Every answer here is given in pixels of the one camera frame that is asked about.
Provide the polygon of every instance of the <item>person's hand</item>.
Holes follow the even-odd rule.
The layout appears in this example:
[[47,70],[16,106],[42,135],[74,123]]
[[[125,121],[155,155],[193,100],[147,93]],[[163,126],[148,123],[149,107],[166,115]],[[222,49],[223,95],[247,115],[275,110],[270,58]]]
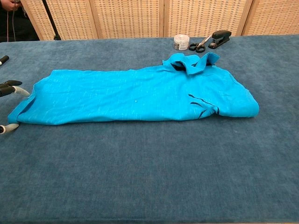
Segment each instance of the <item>person's hand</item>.
[[21,3],[16,3],[14,7],[14,0],[0,0],[2,4],[2,8],[4,8],[6,11],[13,11],[17,10],[18,7],[21,6]]

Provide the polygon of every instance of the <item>person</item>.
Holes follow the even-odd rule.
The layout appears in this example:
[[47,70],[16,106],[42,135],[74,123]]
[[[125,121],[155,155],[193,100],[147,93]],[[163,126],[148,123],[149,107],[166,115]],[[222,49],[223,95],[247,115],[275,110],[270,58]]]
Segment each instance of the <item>person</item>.
[[0,0],[0,42],[38,40],[39,38],[24,11],[22,4],[20,2],[14,3],[14,0]]

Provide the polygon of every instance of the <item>black pole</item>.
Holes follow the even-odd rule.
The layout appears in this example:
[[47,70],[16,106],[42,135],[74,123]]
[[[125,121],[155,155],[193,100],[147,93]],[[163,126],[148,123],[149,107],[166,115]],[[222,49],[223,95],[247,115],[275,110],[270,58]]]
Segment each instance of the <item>black pole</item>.
[[57,29],[56,29],[55,23],[54,23],[54,21],[53,21],[53,18],[52,18],[52,15],[51,15],[51,12],[50,12],[50,10],[49,10],[49,7],[48,7],[48,4],[47,4],[47,1],[46,1],[46,0],[43,0],[43,5],[44,5],[44,7],[45,7],[45,9],[46,9],[46,12],[47,12],[47,14],[48,14],[48,17],[49,17],[49,19],[50,19],[50,22],[51,22],[51,24],[52,24],[52,27],[53,27],[53,30],[54,30],[54,33],[55,33],[54,40],[55,40],[55,41],[60,41],[61,38],[60,38],[60,36],[59,36],[59,34],[58,34],[58,31],[57,31]]

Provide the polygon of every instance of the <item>wicker screen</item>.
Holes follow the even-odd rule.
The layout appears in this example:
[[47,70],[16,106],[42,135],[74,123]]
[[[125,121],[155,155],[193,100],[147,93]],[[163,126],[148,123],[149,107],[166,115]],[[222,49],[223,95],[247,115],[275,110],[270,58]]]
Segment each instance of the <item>wicker screen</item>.
[[298,0],[255,0],[243,35],[299,34]]
[[40,40],[53,40],[54,30],[51,26],[42,0],[21,1]]
[[97,39],[89,0],[47,0],[62,40]]
[[241,35],[251,0],[166,0],[164,36],[208,36],[226,29]]
[[163,0],[90,2],[99,38],[163,36]]

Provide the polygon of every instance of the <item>clear plastic container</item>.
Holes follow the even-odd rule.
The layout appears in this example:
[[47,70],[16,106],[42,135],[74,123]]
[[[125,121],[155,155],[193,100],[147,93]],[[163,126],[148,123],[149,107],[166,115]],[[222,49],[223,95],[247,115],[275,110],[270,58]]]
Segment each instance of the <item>clear plastic container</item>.
[[173,38],[173,48],[176,50],[187,50],[190,38],[185,34],[175,35]]

